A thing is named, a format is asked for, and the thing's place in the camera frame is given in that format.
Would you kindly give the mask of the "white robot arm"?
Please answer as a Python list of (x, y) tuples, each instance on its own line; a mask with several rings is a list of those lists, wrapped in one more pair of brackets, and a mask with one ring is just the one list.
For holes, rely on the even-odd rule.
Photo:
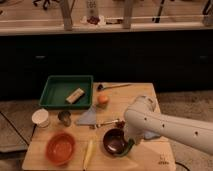
[(138, 96), (124, 112), (124, 137), (139, 144), (146, 131), (213, 155), (213, 123), (155, 112), (156, 101)]

